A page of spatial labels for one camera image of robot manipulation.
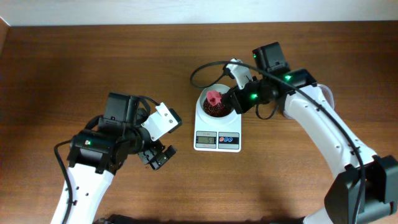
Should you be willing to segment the pink plastic scoop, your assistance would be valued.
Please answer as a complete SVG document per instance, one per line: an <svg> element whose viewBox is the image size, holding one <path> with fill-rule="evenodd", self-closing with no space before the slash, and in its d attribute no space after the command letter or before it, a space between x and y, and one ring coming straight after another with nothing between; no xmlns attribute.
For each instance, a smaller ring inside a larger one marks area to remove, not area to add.
<svg viewBox="0 0 398 224"><path fill-rule="evenodd" d="M206 93L206 100L211 106L216 106L221 103L221 94L216 90L211 90Z"/></svg>

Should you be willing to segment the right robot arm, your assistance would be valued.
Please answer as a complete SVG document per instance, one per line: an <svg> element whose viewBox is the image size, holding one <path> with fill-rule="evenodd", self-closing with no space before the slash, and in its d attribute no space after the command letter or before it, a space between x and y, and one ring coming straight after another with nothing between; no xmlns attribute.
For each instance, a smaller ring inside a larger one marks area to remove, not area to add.
<svg viewBox="0 0 398 224"><path fill-rule="evenodd" d="M306 69L291 70L279 43L252 51L255 66L232 59L223 70L235 79L222 102L238 114L276 101L296 120L326 160L334 181L324 207L297 223L371 223L397 213L397 160L380 157L350 130Z"/></svg>

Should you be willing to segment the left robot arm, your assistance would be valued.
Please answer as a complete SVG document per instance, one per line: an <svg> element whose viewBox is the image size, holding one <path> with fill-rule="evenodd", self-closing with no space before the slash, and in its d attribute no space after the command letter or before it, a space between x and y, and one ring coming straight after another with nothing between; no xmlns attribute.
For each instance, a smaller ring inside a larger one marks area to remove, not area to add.
<svg viewBox="0 0 398 224"><path fill-rule="evenodd" d="M160 169L177 152L160 138L182 125L179 115L147 96L111 92L104 114L95 116L65 143L70 152L64 164L54 147L64 177L63 191L52 223L93 223L99 204L128 155L136 154L152 169Z"/></svg>

